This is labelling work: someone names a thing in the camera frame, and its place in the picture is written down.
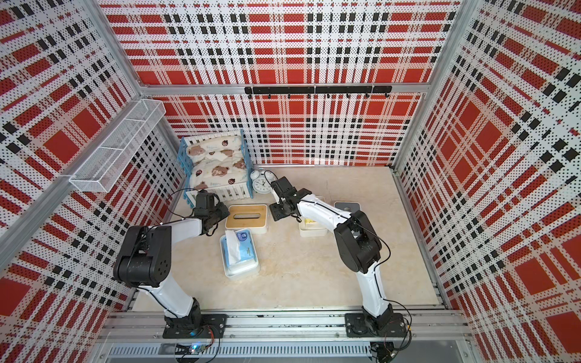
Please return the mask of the bamboo tissue box lid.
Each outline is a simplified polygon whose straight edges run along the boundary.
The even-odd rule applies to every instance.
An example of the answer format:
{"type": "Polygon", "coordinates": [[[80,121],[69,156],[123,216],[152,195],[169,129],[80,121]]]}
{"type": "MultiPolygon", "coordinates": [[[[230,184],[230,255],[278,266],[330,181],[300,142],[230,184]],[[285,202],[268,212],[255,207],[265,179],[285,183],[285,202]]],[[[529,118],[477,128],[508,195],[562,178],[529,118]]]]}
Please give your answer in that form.
{"type": "Polygon", "coordinates": [[[266,204],[239,204],[228,208],[230,215],[225,222],[226,230],[248,229],[253,234],[268,231],[268,207],[266,204]]]}

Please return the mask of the white tissue box base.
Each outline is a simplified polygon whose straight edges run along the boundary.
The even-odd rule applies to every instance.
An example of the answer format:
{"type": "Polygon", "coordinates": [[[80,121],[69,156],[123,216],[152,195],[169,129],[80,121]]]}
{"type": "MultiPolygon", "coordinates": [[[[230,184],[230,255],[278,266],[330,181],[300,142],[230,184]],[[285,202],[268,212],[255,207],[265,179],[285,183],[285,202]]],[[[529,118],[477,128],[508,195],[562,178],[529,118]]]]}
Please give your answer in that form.
{"type": "Polygon", "coordinates": [[[255,261],[250,261],[249,263],[243,263],[241,265],[238,266],[234,266],[233,268],[230,268],[226,265],[226,261],[225,261],[225,234],[221,237],[221,239],[219,240],[220,246],[221,246],[221,252],[222,252],[222,261],[223,261],[223,268],[224,268],[224,272],[225,272],[225,276],[231,280],[237,280],[237,279],[241,279],[241,278],[245,278],[254,274],[257,274],[260,271],[260,262],[259,262],[259,258],[257,255],[257,258],[255,261]]]}

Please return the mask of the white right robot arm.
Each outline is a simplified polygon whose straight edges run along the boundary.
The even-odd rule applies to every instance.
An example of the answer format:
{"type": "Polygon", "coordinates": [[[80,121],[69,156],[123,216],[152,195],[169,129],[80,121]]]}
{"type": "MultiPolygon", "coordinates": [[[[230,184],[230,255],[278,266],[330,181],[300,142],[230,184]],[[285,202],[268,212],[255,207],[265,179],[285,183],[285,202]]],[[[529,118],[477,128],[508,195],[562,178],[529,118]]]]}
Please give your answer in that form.
{"type": "Polygon", "coordinates": [[[311,191],[296,189],[283,177],[270,183],[277,202],[269,206],[275,221],[287,217],[311,219],[334,234],[340,258],[355,272],[363,298],[362,311],[345,315],[348,337],[406,338],[409,323],[384,297],[380,264],[383,240],[362,211],[347,212],[317,198],[311,191]]]}

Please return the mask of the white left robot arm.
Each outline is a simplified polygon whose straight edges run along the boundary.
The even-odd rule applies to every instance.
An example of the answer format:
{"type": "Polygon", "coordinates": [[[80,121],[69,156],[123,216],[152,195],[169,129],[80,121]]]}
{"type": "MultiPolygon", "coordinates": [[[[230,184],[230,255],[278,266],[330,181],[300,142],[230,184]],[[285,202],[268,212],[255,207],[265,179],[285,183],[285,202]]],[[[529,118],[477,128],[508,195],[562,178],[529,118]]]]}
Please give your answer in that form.
{"type": "Polygon", "coordinates": [[[188,295],[172,276],[172,248],[199,236],[211,236],[229,216],[228,207],[214,193],[196,195],[193,214],[164,225],[129,228],[113,267],[113,278],[150,296],[163,308],[163,338],[189,337],[218,340],[228,316],[204,314],[199,302],[188,295]]]}

